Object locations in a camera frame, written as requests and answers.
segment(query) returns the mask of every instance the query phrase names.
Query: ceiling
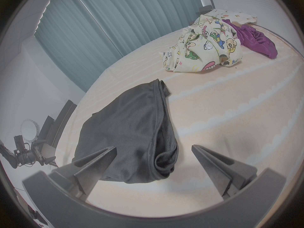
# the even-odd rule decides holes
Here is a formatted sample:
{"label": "ceiling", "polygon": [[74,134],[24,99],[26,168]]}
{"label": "ceiling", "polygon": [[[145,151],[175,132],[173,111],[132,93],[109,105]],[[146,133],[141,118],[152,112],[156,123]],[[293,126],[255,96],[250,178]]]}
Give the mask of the ceiling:
{"label": "ceiling", "polygon": [[0,44],[0,73],[21,51],[21,42],[32,36],[49,0],[28,0],[14,18]]}

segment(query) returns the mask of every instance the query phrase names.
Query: curtain gap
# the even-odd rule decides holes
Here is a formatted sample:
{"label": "curtain gap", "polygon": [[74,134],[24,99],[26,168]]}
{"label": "curtain gap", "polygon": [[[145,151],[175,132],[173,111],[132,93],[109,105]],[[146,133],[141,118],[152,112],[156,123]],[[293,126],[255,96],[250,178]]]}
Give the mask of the curtain gap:
{"label": "curtain gap", "polygon": [[93,17],[93,19],[96,21],[96,23],[99,25],[99,27],[102,29],[102,31],[104,32],[104,34],[108,37],[109,41],[113,44],[113,46],[116,48],[116,50],[119,52],[119,54],[121,55],[121,57],[123,57],[122,53],[118,50],[118,48],[114,45],[114,43],[111,41],[111,39],[109,38],[109,36],[107,35],[107,33],[104,31],[104,29],[101,27],[101,25],[97,22],[97,20],[95,19],[95,17],[93,16],[93,14],[90,12],[90,10],[86,7],[86,5],[81,1],[79,0],[83,5],[84,7],[86,8],[86,10],[90,13],[90,15]]}

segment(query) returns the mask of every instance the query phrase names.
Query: mattress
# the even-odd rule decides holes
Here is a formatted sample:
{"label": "mattress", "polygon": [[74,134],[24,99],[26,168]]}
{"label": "mattress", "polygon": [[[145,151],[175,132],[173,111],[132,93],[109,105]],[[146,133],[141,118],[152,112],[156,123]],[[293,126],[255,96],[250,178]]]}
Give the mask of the mattress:
{"label": "mattress", "polygon": [[169,115],[179,145],[169,178],[145,184],[99,181],[92,205],[124,215],[183,215],[222,201],[191,152],[198,144],[254,165],[270,167],[291,181],[303,161],[303,58],[289,44],[254,25],[276,45],[271,60],[242,46],[232,67],[198,73],[163,69],[159,52],[174,45],[181,30],[138,48],[106,69],[71,115],[56,149],[56,163],[71,162],[83,123],[121,93],[138,84],[163,80],[171,95]]}

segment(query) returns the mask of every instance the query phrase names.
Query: green cartoon crocodile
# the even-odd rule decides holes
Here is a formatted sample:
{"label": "green cartoon crocodile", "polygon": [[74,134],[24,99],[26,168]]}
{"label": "green cartoon crocodile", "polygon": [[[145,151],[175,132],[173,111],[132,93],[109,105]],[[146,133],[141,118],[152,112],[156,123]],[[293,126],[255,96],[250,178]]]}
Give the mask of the green cartoon crocodile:
{"label": "green cartoon crocodile", "polygon": [[197,60],[199,59],[199,56],[195,54],[193,51],[189,52],[189,54],[185,54],[185,58],[190,58],[192,60]]}

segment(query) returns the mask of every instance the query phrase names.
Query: curtain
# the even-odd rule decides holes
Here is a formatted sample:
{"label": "curtain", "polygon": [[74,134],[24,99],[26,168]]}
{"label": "curtain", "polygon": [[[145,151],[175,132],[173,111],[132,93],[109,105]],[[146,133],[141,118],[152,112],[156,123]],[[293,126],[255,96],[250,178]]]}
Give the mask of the curtain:
{"label": "curtain", "polygon": [[51,0],[35,36],[85,92],[114,62],[197,18],[201,0]]}
{"label": "curtain", "polygon": [[122,55],[197,19],[201,0],[81,0]]}
{"label": "curtain", "polygon": [[122,57],[80,0],[51,0],[35,37],[60,70],[85,92]]}

